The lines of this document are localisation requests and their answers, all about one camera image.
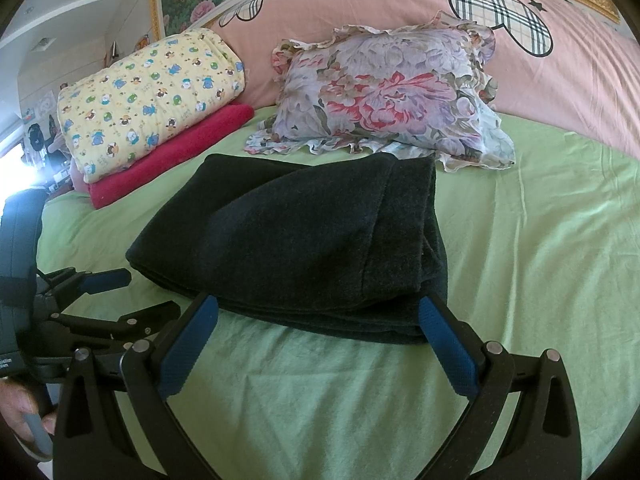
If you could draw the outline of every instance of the ceiling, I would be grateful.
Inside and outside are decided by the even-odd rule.
[[[0,38],[0,124],[20,114],[17,77],[79,43],[103,37],[122,0],[25,0]],[[41,38],[55,38],[32,52]]]

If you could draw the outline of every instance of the red blanket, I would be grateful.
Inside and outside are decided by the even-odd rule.
[[[104,177],[90,184],[89,195],[96,209],[127,196],[137,188],[201,154],[228,134],[242,127],[254,116],[249,105],[231,103],[220,108],[206,119],[187,128],[180,135],[158,146],[153,153],[141,158],[128,170]]]

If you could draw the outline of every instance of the silver bolt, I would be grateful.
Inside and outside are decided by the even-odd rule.
[[[504,350],[502,348],[502,345],[500,343],[498,343],[497,341],[489,341],[486,344],[486,349],[489,353],[494,354],[494,355],[500,355],[502,353],[502,350]]]
[[[558,350],[555,350],[554,348],[550,348],[549,350],[547,350],[546,356],[549,358],[550,361],[553,361],[555,363],[557,363],[560,360],[560,352]]]
[[[133,351],[142,354],[142,352],[146,352],[149,350],[151,343],[146,339],[138,339],[135,343],[133,343]]]
[[[90,354],[91,352],[89,352],[88,348],[79,348],[74,352],[74,358],[76,361],[85,361]]]

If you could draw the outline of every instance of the bed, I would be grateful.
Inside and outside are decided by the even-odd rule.
[[[100,210],[76,192],[43,214],[38,264],[106,270],[209,153],[242,150],[257,122]],[[591,139],[502,115],[517,149],[507,171],[438,171],[436,213],[449,259],[449,307],[483,340],[511,352],[556,348],[580,422],[583,477],[617,442],[640,402],[639,163]],[[270,155],[302,164],[344,150]],[[223,182],[212,182],[223,186]],[[68,312],[117,319],[175,300],[133,272],[124,289],[82,298]],[[515,396],[509,406],[514,407]],[[225,480],[414,478],[465,405],[428,345],[343,340],[222,312],[183,391],[169,404]],[[126,397],[120,405],[143,461],[161,470]],[[479,467],[497,452],[503,416]]]

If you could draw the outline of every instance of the black star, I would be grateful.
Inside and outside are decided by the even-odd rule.
[[[542,12],[543,10],[546,12],[546,9],[542,6],[542,4],[538,3],[536,0],[531,0],[529,5],[536,7],[537,10]]]

